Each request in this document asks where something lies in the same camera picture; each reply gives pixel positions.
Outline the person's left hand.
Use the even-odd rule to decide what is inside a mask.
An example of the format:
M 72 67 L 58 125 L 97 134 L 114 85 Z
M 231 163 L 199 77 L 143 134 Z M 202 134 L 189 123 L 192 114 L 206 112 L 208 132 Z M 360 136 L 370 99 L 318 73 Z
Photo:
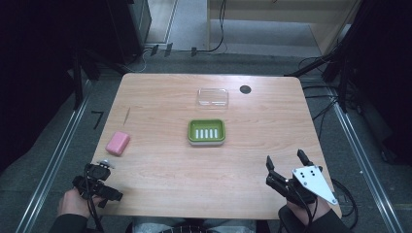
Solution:
M 76 215 L 90 217 L 89 204 L 75 187 L 67 190 L 59 201 L 57 215 Z

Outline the person's right hand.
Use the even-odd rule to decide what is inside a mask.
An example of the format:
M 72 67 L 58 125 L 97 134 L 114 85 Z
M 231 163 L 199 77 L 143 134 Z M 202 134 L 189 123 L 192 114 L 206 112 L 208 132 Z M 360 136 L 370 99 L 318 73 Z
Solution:
M 323 198 L 318 198 L 317 202 L 309 204 L 306 208 L 295 205 L 290 201 L 287 202 L 287 206 L 304 225 L 308 225 L 310 221 L 316 221 L 331 210 L 328 202 Z

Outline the dark cabinet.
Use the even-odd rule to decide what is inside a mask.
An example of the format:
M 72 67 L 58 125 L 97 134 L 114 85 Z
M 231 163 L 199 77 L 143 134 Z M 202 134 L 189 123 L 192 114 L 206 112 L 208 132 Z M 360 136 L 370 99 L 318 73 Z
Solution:
M 119 63 L 125 64 L 143 54 L 152 16 L 148 0 L 107 0 L 116 41 L 120 49 Z

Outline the green soap dish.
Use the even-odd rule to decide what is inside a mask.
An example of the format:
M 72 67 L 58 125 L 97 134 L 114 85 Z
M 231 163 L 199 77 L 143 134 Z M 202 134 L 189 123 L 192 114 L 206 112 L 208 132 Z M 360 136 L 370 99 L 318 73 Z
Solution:
M 188 126 L 188 140 L 193 146 L 219 146 L 225 140 L 221 119 L 193 119 Z

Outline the clear plastic lid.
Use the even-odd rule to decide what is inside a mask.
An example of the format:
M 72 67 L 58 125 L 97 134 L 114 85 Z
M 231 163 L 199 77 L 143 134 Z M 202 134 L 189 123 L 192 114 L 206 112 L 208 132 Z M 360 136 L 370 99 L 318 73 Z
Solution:
M 200 88 L 197 91 L 196 105 L 205 109 L 226 109 L 228 91 L 224 88 Z

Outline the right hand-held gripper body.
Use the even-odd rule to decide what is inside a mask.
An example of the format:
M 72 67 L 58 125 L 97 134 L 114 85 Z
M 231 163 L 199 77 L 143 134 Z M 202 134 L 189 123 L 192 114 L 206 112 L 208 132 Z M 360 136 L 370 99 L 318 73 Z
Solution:
M 268 170 L 266 184 L 295 205 L 313 204 L 318 197 L 323 198 L 331 205 L 338 204 L 318 166 L 293 169 L 290 179 L 277 173 L 273 165 L 267 164 L 266 168 Z

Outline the black metal stand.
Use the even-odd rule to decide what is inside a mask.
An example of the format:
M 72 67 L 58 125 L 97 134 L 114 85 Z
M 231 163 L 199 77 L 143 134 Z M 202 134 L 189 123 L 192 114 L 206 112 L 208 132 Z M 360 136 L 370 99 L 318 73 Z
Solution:
M 316 57 L 313 62 L 299 68 L 297 71 L 286 74 L 286 77 L 299 78 L 322 65 L 326 65 L 326 68 L 322 72 L 322 79 L 329 83 L 339 77 L 337 102 L 341 110 L 347 113 L 347 86 L 350 73 L 352 72 L 349 49 L 350 42 L 343 39 L 328 54 Z
M 96 63 L 102 63 L 122 76 L 126 74 L 125 68 L 122 68 L 120 65 L 110 61 L 103 55 L 93 50 L 73 48 L 72 62 L 75 93 L 75 110 L 78 110 L 84 101 L 82 72 L 85 72 L 90 80 L 98 80 L 100 77 L 100 72 L 96 66 Z

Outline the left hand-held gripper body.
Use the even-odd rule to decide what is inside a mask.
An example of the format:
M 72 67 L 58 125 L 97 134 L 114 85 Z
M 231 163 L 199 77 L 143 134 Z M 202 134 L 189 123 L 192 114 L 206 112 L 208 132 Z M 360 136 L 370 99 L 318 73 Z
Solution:
M 117 189 L 104 184 L 110 175 L 110 165 L 107 162 L 89 163 L 85 166 L 84 173 L 74 178 L 72 185 L 86 200 L 93 196 L 101 197 L 103 201 L 98 207 L 104 208 L 108 201 L 120 201 L 123 196 Z

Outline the light wooden shelf unit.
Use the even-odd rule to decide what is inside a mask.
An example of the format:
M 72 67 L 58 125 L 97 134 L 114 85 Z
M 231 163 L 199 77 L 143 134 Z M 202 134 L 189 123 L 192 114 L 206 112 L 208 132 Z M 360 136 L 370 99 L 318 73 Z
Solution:
M 309 23 L 321 54 L 337 44 L 362 0 L 226 0 L 225 17 L 234 20 Z

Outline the pink soap bar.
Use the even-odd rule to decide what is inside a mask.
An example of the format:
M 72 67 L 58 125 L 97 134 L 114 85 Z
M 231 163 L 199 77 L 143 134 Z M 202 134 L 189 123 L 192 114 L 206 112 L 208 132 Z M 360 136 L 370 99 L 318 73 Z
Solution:
M 121 156 L 129 141 L 130 136 L 127 133 L 117 131 L 106 145 L 105 150 L 111 155 Z

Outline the metal floor rail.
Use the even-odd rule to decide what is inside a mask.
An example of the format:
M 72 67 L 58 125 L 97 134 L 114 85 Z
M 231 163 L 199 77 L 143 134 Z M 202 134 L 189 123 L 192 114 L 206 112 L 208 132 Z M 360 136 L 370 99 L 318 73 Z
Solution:
M 51 160 L 49 161 L 42 178 L 30 198 L 15 233 L 31 233 L 34 223 L 36 222 L 37 217 L 42 210 L 51 190 L 52 183 L 64 159 L 66 151 L 68 150 L 78 125 L 84 115 L 92 89 L 93 82 L 86 81 L 83 87 L 84 99 L 81 101 L 79 107 L 70 115 L 69 121 L 64 128 L 53 154 L 51 155 Z
M 389 233 L 405 233 L 395 208 L 390 201 L 384 187 L 367 157 L 367 153 L 361 144 L 356 130 L 349 118 L 338 104 L 333 105 L 335 114 L 341 124 L 348 143 L 353 151 L 356 161 L 360 166 L 365 182 L 377 206 L 377 209 L 388 229 Z

